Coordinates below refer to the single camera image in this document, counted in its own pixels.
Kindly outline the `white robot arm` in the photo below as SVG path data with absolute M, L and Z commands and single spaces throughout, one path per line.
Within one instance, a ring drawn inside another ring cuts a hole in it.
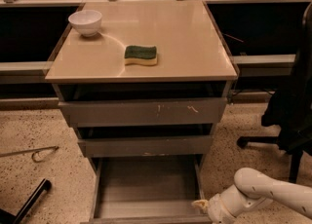
M 201 209 L 213 224 L 233 224 L 244 213 L 264 208 L 272 202 L 312 218 L 312 189 L 276 180 L 253 168 L 240 168 L 234 183 L 209 200 L 197 200 L 193 207 Z

